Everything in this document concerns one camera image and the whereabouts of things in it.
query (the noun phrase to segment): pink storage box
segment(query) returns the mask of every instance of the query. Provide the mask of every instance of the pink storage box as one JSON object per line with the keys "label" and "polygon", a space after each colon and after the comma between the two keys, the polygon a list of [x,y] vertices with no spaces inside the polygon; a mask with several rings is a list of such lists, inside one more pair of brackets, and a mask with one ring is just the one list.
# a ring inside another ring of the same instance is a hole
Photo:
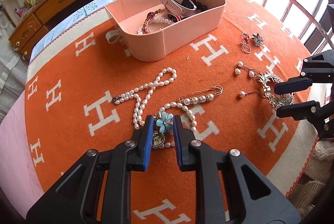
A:
{"label": "pink storage box", "polygon": [[[165,8],[160,0],[117,0],[105,8],[109,17],[121,28],[125,44],[133,57],[154,62],[220,25],[226,1],[196,1],[205,4],[208,10],[167,27],[166,24],[149,24],[151,33],[144,35],[138,35],[138,29],[149,12]],[[167,18],[167,15],[156,15],[156,18]]]}

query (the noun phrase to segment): pink bed sheet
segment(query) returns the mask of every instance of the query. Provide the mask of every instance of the pink bed sheet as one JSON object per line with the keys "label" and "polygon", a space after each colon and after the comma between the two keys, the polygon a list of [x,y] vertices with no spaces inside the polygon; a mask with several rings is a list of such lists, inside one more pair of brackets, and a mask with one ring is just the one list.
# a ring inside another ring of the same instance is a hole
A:
{"label": "pink bed sheet", "polygon": [[23,92],[0,125],[0,187],[24,218],[44,194],[29,148]]}

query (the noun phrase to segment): metal bolt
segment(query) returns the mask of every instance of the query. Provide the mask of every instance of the metal bolt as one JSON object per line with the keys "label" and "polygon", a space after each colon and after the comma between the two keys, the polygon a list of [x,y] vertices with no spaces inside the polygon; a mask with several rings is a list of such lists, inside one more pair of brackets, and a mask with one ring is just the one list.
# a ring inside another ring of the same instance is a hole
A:
{"label": "metal bolt", "polygon": [[89,157],[91,157],[91,156],[95,156],[97,154],[97,150],[96,149],[89,149],[89,150],[87,150],[87,155],[89,156]]}
{"label": "metal bolt", "polygon": [[199,147],[201,144],[202,144],[202,142],[201,141],[199,141],[199,140],[192,140],[191,142],[190,142],[194,147]]}
{"label": "metal bolt", "polygon": [[239,150],[237,150],[236,148],[234,148],[234,149],[231,149],[230,150],[230,154],[232,155],[232,156],[239,156],[240,155],[240,151]]}
{"label": "metal bolt", "polygon": [[136,142],[133,140],[128,140],[128,141],[125,141],[125,145],[127,147],[133,147],[134,145],[136,145]]}

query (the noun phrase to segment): flower ornament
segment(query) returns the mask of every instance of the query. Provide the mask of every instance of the flower ornament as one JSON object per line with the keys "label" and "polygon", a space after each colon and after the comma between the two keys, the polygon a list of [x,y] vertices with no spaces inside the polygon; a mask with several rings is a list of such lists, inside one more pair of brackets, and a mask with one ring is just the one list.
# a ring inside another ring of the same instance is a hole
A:
{"label": "flower ornament", "polygon": [[260,36],[259,33],[253,34],[253,39],[256,47],[261,46],[261,44],[263,43],[263,38],[262,36]]}
{"label": "flower ornament", "polygon": [[158,119],[156,125],[160,127],[159,132],[165,133],[166,131],[170,131],[173,129],[173,125],[169,122],[173,119],[172,114],[168,114],[166,112],[161,113],[161,119]]}

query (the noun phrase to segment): curtain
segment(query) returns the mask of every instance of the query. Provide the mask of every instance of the curtain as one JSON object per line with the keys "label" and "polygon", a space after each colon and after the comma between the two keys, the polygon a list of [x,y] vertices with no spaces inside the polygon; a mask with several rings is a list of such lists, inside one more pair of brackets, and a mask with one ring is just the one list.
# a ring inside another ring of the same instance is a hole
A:
{"label": "curtain", "polygon": [[0,123],[24,91],[27,79],[28,62],[8,41],[13,31],[14,25],[0,9]]}

